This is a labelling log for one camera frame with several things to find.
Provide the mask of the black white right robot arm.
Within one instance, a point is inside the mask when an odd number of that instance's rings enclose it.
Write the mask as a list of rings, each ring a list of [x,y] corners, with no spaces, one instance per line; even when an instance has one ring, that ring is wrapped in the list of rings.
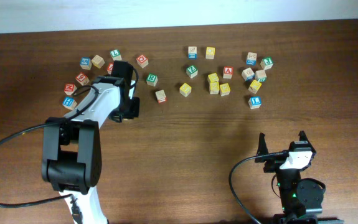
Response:
[[[276,154],[268,152],[265,135],[259,134],[258,159],[265,173],[274,173],[280,193],[282,214],[273,216],[272,223],[317,223],[322,213],[322,202],[326,186],[324,183],[301,177],[301,172],[311,166],[316,150],[304,131],[299,140],[290,143],[287,150]]]

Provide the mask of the green R letter block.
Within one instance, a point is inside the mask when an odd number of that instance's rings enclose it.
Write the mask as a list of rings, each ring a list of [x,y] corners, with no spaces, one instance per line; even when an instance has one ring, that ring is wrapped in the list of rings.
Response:
[[[146,79],[146,83],[149,86],[156,86],[157,82],[158,82],[158,76],[155,74],[149,73],[147,76],[147,79]]]

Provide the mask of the red a block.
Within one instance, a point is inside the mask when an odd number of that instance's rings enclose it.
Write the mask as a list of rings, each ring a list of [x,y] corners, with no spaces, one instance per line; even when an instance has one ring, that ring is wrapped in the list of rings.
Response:
[[[224,79],[231,79],[232,76],[233,76],[233,67],[224,66],[223,78]]]
[[[113,63],[109,63],[108,66],[107,66],[107,68],[106,68],[106,70],[107,70],[107,73],[108,73],[109,75],[111,75],[112,70],[113,70]]]

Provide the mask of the blue L letter block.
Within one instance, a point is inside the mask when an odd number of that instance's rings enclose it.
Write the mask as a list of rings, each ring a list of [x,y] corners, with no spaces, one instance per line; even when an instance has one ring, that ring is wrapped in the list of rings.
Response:
[[[253,96],[250,97],[248,104],[251,110],[257,109],[262,105],[262,100],[259,96]]]

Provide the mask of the green L letter block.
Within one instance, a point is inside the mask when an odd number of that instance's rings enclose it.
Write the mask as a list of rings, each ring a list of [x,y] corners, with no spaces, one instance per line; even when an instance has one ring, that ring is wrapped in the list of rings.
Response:
[[[114,49],[114,50],[110,51],[110,55],[114,61],[122,60],[121,53],[118,49]]]

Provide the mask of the red 6 number block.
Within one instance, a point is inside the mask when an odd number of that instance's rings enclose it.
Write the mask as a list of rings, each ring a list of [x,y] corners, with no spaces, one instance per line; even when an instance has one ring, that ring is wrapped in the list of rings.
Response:
[[[84,73],[79,73],[76,77],[75,77],[76,81],[79,82],[79,84],[81,84],[82,86],[87,85],[90,80],[89,78],[84,74]]]

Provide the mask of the yellow block centre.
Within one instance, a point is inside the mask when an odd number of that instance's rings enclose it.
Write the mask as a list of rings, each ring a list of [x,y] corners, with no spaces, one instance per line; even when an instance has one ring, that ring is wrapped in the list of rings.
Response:
[[[179,92],[181,95],[187,97],[192,91],[192,87],[188,85],[187,83],[183,83],[181,87],[179,88]]]

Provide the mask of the yellow block cluster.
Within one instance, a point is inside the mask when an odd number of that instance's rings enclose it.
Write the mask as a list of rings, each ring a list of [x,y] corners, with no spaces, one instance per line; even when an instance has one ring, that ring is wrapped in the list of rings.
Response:
[[[253,93],[256,94],[257,91],[260,89],[262,83],[259,82],[258,80],[253,80],[250,84],[250,86],[248,87],[248,90]]]
[[[220,88],[219,93],[221,96],[226,96],[230,94],[231,89],[228,83],[220,84],[219,88]]]
[[[219,82],[210,82],[209,83],[209,93],[211,95],[219,94],[220,85]]]
[[[211,73],[207,76],[207,81],[209,83],[219,82],[219,77],[216,73]]]

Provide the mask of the green Z letter block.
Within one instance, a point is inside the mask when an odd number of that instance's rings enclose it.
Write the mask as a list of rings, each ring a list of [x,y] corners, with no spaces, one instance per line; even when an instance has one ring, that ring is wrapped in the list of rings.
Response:
[[[186,68],[186,73],[190,78],[194,78],[198,74],[198,69],[195,65],[191,65]]]

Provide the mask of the yellow block lower right cluster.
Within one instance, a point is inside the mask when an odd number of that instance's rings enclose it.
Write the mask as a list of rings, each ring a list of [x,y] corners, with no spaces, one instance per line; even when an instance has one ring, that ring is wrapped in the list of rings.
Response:
[[[221,96],[226,96],[230,94],[231,89],[228,83],[220,84],[219,88],[220,88],[219,93]]]

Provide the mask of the wooden block blue side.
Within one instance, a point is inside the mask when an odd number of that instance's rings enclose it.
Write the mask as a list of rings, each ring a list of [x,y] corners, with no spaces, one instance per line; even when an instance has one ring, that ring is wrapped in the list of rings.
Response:
[[[197,58],[197,47],[196,46],[188,46],[188,58],[189,59]]]
[[[255,77],[255,73],[251,68],[246,68],[242,71],[242,77],[247,82]]]

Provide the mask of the yellow block lower left cluster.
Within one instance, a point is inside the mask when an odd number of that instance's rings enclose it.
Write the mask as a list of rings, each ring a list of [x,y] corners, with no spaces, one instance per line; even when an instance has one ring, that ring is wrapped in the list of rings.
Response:
[[[219,82],[210,82],[209,83],[209,93],[211,95],[219,94],[220,85]]]

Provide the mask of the green J letter block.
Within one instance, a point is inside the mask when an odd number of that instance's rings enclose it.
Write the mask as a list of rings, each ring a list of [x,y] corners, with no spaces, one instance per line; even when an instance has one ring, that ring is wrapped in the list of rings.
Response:
[[[270,69],[272,66],[273,66],[273,60],[272,60],[272,58],[271,57],[265,57],[265,58],[263,58],[262,60],[261,60],[261,63],[260,63],[260,65],[261,65],[261,68],[263,69],[263,70],[268,70],[268,69]]]

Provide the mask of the blue X side block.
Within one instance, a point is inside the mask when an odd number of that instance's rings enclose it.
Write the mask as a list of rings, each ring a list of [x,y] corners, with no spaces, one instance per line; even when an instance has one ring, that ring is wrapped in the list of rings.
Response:
[[[257,62],[257,53],[249,52],[246,57],[247,65],[255,65]]]

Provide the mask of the yellow top block back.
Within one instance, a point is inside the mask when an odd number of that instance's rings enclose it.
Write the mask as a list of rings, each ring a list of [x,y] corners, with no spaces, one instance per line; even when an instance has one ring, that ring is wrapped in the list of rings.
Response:
[[[215,57],[215,47],[207,47],[205,51],[205,58],[213,60]]]

